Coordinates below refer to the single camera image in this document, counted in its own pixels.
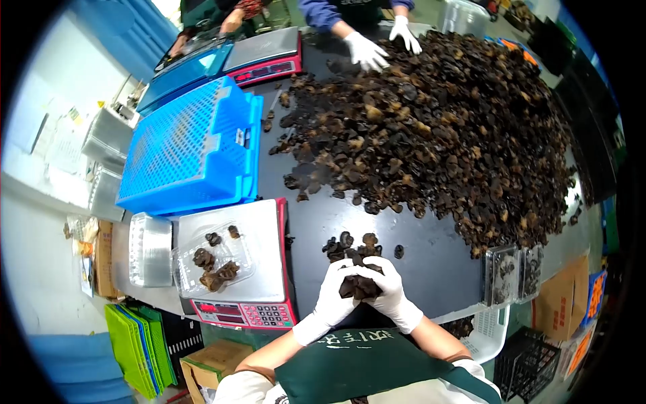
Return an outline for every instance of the person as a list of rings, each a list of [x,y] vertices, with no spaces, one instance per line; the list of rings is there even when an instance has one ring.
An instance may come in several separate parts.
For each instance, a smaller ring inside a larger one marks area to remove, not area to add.
[[[389,39],[392,41],[400,36],[407,50],[420,54],[422,48],[408,29],[408,12],[414,7],[413,0],[392,0],[391,3],[395,24]],[[309,26],[343,39],[350,49],[352,63],[360,63],[364,70],[381,71],[388,67],[384,59],[388,56],[386,51],[355,30],[376,26],[383,19],[377,0],[298,0],[298,9]]]
[[[363,262],[380,266],[383,275],[351,259],[331,264],[314,311],[243,359],[220,382],[214,403],[500,403],[498,388],[469,350],[406,298],[393,264],[382,257]],[[382,289],[367,303],[399,333],[335,328],[359,304],[339,295],[350,275],[373,279]]]
[[[185,24],[184,29],[177,35],[177,39],[172,44],[169,51],[169,56],[175,58],[182,53],[182,47],[186,42],[197,34],[194,16],[188,16],[191,12],[193,14],[199,12],[201,16],[209,15],[214,23],[220,24],[220,33],[228,34],[235,32],[242,25],[243,21],[254,18],[262,11],[261,0],[216,0],[215,6],[210,10],[204,10],[208,7],[208,1],[202,0],[182,0],[180,2],[180,10],[182,11],[182,23]]]

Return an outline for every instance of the black table surface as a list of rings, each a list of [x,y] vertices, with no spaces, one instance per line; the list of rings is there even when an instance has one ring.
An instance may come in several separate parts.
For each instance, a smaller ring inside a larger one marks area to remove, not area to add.
[[[341,41],[323,38],[316,46],[312,41],[303,42],[302,59],[304,70],[318,79],[330,77],[326,67],[328,59],[347,57],[347,46]],[[263,117],[276,100],[279,91],[289,90],[290,79],[270,81],[252,87],[252,91],[264,97]],[[295,101],[291,99],[291,108]],[[346,199],[331,196],[330,186],[309,196],[309,200],[296,202],[298,190],[290,190],[283,184],[283,175],[291,172],[296,160],[291,153],[268,155],[268,150],[277,144],[277,138],[293,129],[279,126],[280,119],[289,113],[280,102],[274,106],[276,117],[273,128],[261,133],[260,161],[258,170],[258,195],[267,198],[287,198],[288,230],[294,237],[291,246],[291,280],[295,287],[297,310],[300,318],[311,313],[318,299],[321,282],[329,266],[328,258],[321,247],[331,236],[338,239],[342,231],[349,231],[355,238],[353,245],[361,245],[365,233],[375,233],[383,246],[382,256],[392,261],[402,276],[406,296],[429,318],[461,310],[481,299],[481,263],[470,258],[470,249],[454,230],[452,217],[438,220],[427,210],[422,219],[417,219],[405,208],[395,213],[387,208],[378,215],[364,211],[363,205],[351,203],[353,191],[346,191]],[[395,259],[395,246],[404,246],[404,257]]]

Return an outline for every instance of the gloved hand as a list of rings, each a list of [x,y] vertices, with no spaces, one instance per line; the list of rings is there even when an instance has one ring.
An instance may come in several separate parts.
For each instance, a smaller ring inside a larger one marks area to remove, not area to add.
[[[357,31],[350,33],[343,39],[350,48],[352,64],[361,63],[361,68],[368,71],[375,69],[380,72],[390,66],[383,56],[388,56],[385,50],[376,43],[359,34]]]
[[[418,309],[404,295],[402,277],[397,273],[393,264],[382,257],[366,257],[364,264],[374,264],[381,267],[384,275],[367,268],[359,268],[357,274],[371,278],[384,291],[374,302],[366,301],[381,314],[387,315],[404,334],[410,334],[422,321],[422,310]]]
[[[351,297],[341,299],[339,295],[343,279],[346,276],[356,275],[357,270],[368,269],[353,266],[351,259],[342,259],[329,265],[314,311],[292,328],[299,344],[306,346],[321,338],[357,307],[360,303],[358,300]]]
[[[395,16],[395,25],[393,29],[390,30],[390,41],[395,39],[398,35],[401,35],[404,38],[404,43],[406,44],[406,50],[413,49],[413,53],[419,55],[422,53],[422,47],[419,46],[419,42],[413,36],[413,34],[408,29],[408,18],[404,16]]]

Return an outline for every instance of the blue sleeve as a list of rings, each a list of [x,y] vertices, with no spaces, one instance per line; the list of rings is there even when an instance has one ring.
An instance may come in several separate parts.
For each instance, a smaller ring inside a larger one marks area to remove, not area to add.
[[[413,0],[392,0],[392,5],[394,6],[404,6],[408,11],[412,11],[415,8],[415,2]]]
[[[341,21],[337,7],[329,4],[328,0],[298,0],[298,9],[307,25],[319,32],[330,32],[332,26]]]

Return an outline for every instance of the clear plastic container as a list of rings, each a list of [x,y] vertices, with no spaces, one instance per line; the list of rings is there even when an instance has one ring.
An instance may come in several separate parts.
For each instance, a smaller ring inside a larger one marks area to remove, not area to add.
[[[519,261],[520,254],[515,245],[494,247],[486,251],[483,257],[485,305],[500,308],[516,300]]]
[[[520,256],[518,299],[516,303],[525,303],[538,296],[538,293],[541,291],[543,246],[536,244],[534,248],[524,247],[521,250]]]
[[[164,217],[137,213],[130,220],[129,277],[140,288],[172,286],[172,224]]]
[[[211,293],[200,282],[200,277],[204,275],[204,269],[193,262],[193,255],[198,248],[203,248],[213,254],[215,260],[213,264],[214,270],[229,261],[235,262],[240,267],[237,276],[232,281],[224,282],[219,292],[227,286],[241,282],[253,275],[255,267],[251,262],[244,229],[238,228],[240,237],[234,239],[229,234],[229,226],[236,226],[236,223],[233,220],[228,220],[216,226],[202,226],[196,229],[190,241],[173,249],[173,258],[176,263],[175,283],[182,297],[190,299]],[[211,247],[205,238],[207,233],[213,232],[222,238],[222,242],[215,247]]]

